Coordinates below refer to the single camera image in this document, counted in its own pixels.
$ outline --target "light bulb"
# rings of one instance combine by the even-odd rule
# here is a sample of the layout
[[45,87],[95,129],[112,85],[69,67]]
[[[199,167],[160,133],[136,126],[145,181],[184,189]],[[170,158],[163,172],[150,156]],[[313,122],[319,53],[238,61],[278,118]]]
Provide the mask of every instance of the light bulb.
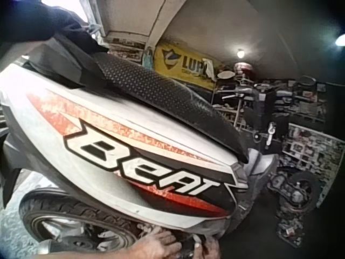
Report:
[[339,38],[335,41],[335,44],[338,46],[345,46],[345,34],[339,36]]
[[237,57],[243,58],[244,57],[244,50],[238,50]]

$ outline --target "human hand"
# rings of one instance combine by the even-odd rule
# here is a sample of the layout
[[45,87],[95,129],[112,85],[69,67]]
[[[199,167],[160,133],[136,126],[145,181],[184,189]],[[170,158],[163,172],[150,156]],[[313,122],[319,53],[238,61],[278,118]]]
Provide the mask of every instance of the human hand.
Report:
[[193,259],[220,259],[219,243],[216,239],[207,236],[205,247],[207,251],[203,251],[201,244],[195,243]]
[[176,238],[170,231],[162,231],[160,227],[156,227],[150,234],[139,239],[134,245],[128,248],[128,258],[178,258],[177,253],[181,248],[181,243],[176,242]]

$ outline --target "black textured seat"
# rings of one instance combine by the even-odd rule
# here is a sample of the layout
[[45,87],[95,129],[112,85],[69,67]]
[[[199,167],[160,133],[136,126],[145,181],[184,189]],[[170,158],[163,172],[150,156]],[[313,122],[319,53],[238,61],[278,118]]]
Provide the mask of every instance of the black textured seat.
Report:
[[92,57],[115,87],[211,137],[247,163],[247,151],[236,129],[192,90],[110,54]]

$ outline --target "yellow banner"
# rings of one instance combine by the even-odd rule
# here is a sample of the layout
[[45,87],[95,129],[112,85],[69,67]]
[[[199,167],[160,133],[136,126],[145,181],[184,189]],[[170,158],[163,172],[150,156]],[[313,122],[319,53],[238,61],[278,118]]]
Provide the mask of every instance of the yellow banner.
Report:
[[159,43],[154,56],[155,70],[163,76],[212,90],[214,83],[203,73],[201,56],[169,43]]

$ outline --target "workshop floor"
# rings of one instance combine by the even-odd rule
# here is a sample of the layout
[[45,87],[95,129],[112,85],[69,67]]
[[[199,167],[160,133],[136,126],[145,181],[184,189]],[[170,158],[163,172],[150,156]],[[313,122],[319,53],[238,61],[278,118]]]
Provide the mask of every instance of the workshop floor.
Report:
[[[18,206],[25,193],[49,185],[51,183],[47,179],[39,174],[31,173],[17,188],[6,210],[0,210],[0,252],[3,258],[21,259],[35,253],[37,242],[27,234],[20,222]],[[325,206],[323,205],[321,209],[313,211],[306,217],[306,236],[302,248],[295,249],[276,236],[275,210],[278,199],[271,193],[264,192],[238,229],[221,239],[222,258],[318,259],[327,257],[326,253],[337,247],[335,234],[340,232],[338,222],[342,221],[342,216],[334,214],[336,207],[326,201]]]

